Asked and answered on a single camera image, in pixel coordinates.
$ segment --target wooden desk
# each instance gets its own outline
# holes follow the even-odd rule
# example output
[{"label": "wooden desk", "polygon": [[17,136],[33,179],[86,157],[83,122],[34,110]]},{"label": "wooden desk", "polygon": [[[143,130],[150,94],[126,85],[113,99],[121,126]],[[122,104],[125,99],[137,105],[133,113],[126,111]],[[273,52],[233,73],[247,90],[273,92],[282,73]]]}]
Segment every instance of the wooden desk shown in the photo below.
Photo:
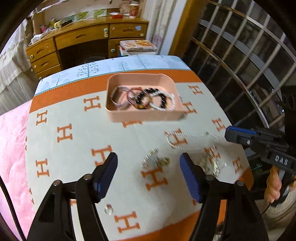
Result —
[{"label": "wooden desk", "polygon": [[29,46],[26,51],[39,80],[64,69],[62,50],[67,47],[99,40],[108,41],[108,57],[118,56],[119,42],[130,39],[145,39],[148,21],[140,18],[112,19],[99,17],[82,20],[53,30],[46,37]]}]

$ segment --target white beaded bracelet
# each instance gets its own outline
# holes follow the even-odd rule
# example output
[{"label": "white beaded bracelet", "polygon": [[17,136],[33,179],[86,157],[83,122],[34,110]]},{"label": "white beaded bracelet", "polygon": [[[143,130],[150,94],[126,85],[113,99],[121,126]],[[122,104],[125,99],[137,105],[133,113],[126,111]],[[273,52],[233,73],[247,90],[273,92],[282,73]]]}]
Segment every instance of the white beaded bracelet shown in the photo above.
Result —
[{"label": "white beaded bracelet", "polygon": [[[169,109],[169,110],[174,110],[175,109],[175,98],[174,98],[174,95],[173,94],[169,94],[167,92],[164,92],[164,91],[156,91],[152,94],[150,94],[151,97],[155,97],[155,96],[158,96],[159,94],[164,94],[166,97],[170,98],[172,100],[172,107]],[[156,109],[156,110],[161,110],[161,111],[165,111],[166,109],[163,109],[163,108],[160,108],[158,106],[155,106],[152,102],[150,102],[150,107],[152,107],[153,109]]]}]

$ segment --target stack of books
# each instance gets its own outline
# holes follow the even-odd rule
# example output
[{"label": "stack of books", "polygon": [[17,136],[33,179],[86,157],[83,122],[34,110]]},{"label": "stack of books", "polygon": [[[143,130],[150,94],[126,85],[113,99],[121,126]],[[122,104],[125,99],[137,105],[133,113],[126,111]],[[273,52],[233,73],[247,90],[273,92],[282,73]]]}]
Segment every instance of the stack of books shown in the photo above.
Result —
[{"label": "stack of books", "polygon": [[119,51],[121,56],[150,54],[156,55],[157,48],[148,40],[120,41]]}]

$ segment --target blue gripper pad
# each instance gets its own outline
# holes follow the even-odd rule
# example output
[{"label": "blue gripper pad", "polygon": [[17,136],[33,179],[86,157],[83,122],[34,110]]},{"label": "blue gripper pad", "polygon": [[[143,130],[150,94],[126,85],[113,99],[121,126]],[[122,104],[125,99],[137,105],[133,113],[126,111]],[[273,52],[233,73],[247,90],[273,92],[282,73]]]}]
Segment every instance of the blue gripper pad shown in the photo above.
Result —
[{"label": "blue gripper pad", "polygon": [[100,182],[98,183],[96,190],[98,192],[97,198],[99,198],[99,200],[103,199],[106,196],[109,186],[111,184],[111,181],[113,179],[113,176],[115,174],[115,171],[117,169],[117,165],[118,165],[118,159],[116,156],[116,158],[113,158],[111,160],[105,172],[103,173],[102,178],[100,179]]},{"label": "blue gripper pad", "polygon": [[202,200],[202,196],[200,194],[200,184],[196,181],[184,154],[180,157],[180,167],[191,197],[200,203]]}]

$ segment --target orange border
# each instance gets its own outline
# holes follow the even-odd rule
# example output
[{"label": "orange border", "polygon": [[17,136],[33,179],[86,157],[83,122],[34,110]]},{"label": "orange border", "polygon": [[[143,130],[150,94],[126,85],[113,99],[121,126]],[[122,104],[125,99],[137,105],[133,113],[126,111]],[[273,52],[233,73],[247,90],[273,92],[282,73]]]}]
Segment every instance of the orange border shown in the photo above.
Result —
[{"label": "orange border", "polygon": [[[160,70],[137,70],[128,73],[147,73],[147,74],[165,74],[171,77],[175,83],[202,82],[200,78],[191,70],[160,69]],[[100,75],[84,80],[78,80],[60,87],[48,90],[33,98],[30,113],[43,107],[59,103],[64,100],[72,99],[78,96],[105,91],[107,89],[107,80],[112,74]]]},{"label": "orange border", "polygon": [[[129,73],[161,73],[171,77],[175,81],[175,83],[202,82],[200,78],[198,78],[198,76],[191,70],[138,70],[129,71]],[[95,92],[105,91],[107,88],[107,80],[110,76],[114,74],[115,73],[79,80],[39,94],[33,98],[30,113],[37,111],[43,107],[59,103],[64,100],[72,99],[75,97]],[[251,189],[254,180],[250,167],[244,171],[243,175],[239,178],[239,180],[242,180],[249,190]],[[218,217],[218,223],[221,223],[224,220],[225,212],[226,201],[222,200]],[[197,211],[196,213],[190,215],[189,217],[181,220],[178,223],[171,224],[161,230],[152,232],[150,234],[125,239],[125,241],[188,241],[192,233],[192,230],[196,224],[199,213],[200,212]]]}]

